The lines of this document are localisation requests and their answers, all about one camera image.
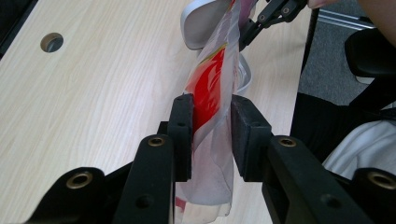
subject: red label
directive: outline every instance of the red label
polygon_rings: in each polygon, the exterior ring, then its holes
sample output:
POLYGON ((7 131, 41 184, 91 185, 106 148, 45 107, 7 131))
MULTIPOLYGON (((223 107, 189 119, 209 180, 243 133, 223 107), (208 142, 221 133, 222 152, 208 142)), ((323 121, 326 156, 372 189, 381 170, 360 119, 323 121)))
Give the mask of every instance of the red label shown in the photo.
POLYGON ((225 46, 201 62, 193 72, 186 90, 194 98, 193 131, 207 123, 220 108, 220 78, 225 46))

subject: wooden table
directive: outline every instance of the wooden table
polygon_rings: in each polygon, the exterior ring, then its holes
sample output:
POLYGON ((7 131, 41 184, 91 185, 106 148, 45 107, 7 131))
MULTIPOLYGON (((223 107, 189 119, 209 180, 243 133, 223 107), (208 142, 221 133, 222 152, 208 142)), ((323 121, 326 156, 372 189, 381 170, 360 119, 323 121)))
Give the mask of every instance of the wooden table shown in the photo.
MULTIPOLYGON (((54 181, 80 166, 106 174, 134 159, 168 120, 196 52, 179 28, 190 0, 40 0, 0 62, 0 222, 23 222, 54 181), (55 52, 43 37, 61 34, 55 52)), ((257 8, 263 8, 260 1, 257 8)), ((288 134, 310 10, 263 31, 244 50, 246 97, 288 134)), ((270 221, 261 184, 235 175, 233 208, 218 223, 270 221)))

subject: gray floor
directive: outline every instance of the gray floor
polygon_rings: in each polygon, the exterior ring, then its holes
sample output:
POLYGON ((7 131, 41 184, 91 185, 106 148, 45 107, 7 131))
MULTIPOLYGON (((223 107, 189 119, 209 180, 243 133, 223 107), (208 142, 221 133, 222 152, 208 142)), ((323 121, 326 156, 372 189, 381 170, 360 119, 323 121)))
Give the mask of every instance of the gray floor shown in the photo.
MULTIPOLYGON (((356 0, 340 1, 323 9, 350 16, 364 16, 356 0)), ((318 21, 299 92, 337 105, 348 105, 367 87, 353 77, 345 58, 344 42, 354 32, 356 30, 318 21)))

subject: table hole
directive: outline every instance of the table hole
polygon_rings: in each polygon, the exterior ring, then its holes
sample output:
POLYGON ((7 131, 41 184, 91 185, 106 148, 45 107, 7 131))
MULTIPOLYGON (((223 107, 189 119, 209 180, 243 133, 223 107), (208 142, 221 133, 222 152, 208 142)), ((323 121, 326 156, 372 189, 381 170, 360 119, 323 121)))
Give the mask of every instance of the table hole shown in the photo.
POLYGON ((64 37, 58 33, 51 33, 43 37, 40 47, 44 52, 52 53, 64 44, 64 37))

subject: robotic arm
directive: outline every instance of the robotic arm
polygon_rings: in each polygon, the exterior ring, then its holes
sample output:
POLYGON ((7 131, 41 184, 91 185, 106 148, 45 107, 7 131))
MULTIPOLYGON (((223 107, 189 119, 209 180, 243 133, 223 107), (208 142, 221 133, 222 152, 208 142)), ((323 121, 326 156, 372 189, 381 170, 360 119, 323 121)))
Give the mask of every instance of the robotic arm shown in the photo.
POLYGON ((306 6, 306 0, 271 0, 258 15, 257 21, 249 21, 241 29, 239 50, 248 46, 262 29, 280 22, 293 21, 306 6))

